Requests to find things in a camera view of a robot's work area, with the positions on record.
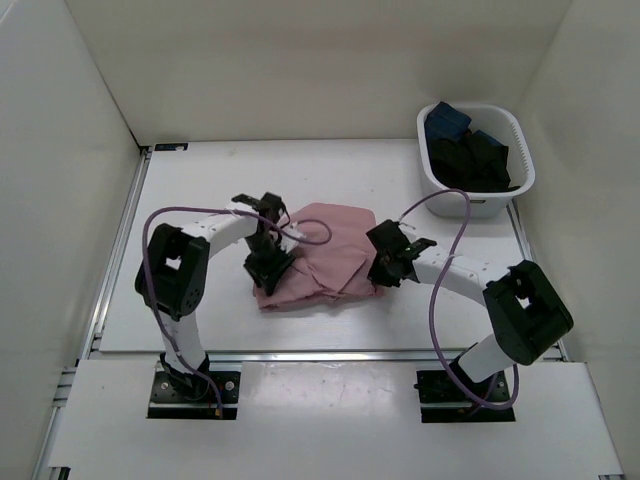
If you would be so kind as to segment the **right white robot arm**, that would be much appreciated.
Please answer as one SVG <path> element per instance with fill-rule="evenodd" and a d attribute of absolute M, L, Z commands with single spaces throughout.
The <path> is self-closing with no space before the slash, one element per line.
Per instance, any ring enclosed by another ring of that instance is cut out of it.
<path fill-rule="evenodd" d="M 375 249 L 372 283 L 440 286 L 486 309 L 492 333 L 449 364 L 449 387 L 460 399 L 476 397 L 486 379 L 506 368 L 531 365 L 574 327 L 560 295 L 532 261 L 504 266 L 455 255 L 392 220 L 366 236 Z"/>

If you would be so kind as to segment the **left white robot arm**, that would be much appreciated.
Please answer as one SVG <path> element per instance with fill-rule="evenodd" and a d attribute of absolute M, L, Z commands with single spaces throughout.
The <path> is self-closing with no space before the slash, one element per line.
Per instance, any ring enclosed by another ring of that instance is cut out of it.
<path fill-rule="evenodd" d="M 188 400 L 206 395 L 210 377 L 207 355 L 199 338 L 195 310 L 203 299 L 209 261 L 238 241 L 249 254 L 244 268 L 263 293 L 271 295 L 294 262 L 291 248 L 276 229 L 287 213 L 281 197 L 265 193 L 232 198 L 223 209 L 183 207 L 203 216 L 190 224 L 159 224 L 143 236 L 143 261 L 135 290 L 154 312 L 165 353 L 163 367 L 177 374 L 175 388 Z"/>

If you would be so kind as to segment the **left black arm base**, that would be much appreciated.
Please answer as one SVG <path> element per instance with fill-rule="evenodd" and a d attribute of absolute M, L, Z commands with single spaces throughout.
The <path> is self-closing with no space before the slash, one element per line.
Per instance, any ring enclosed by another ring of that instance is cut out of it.
<path fill-rule="evenodd" d="M 205 360 L 199 368 L 211 379 L 205 381 L 191 372 L 182 373 L 160 355 L 156 364 L 147 407 L 148 419 L 227 420 L 238 415 L 241 372 L 211 370 Z"/>

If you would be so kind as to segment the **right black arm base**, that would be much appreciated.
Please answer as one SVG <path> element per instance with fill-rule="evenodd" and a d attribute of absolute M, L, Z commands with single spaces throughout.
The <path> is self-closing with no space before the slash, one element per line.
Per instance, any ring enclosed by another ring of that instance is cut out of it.
<path fill-rule="evenodd" d="M 516 417 L 512 407 L 492 410 L 468 398 L 449 378 L 444 370 L 419 370 L 414 388 L 418 392 L 421 422 L 446 423 L 510 423 Z M 511 399 L 504 372 L 493 378 L 473 384 L 469 389 L 487 402 L 503 404 Z"/>

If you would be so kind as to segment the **pink trousers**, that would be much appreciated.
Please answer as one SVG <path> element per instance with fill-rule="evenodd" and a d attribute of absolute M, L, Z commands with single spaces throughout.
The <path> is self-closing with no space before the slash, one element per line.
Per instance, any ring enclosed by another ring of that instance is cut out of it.
<path fill-rule="evenodd" d="M 356 301 L 384 295 L 382 287 L 368 279 L 376 250 L 366 233 L 376 226 L 373 211 L 353 206 L 311 203 L 294 212 L 291 220 L 307 239 L 324 245 L 302 244 L 294 250 L 296 260 L 274 293 L 254 289 L 262 311 L 292 310 L 312 304 Z"/>

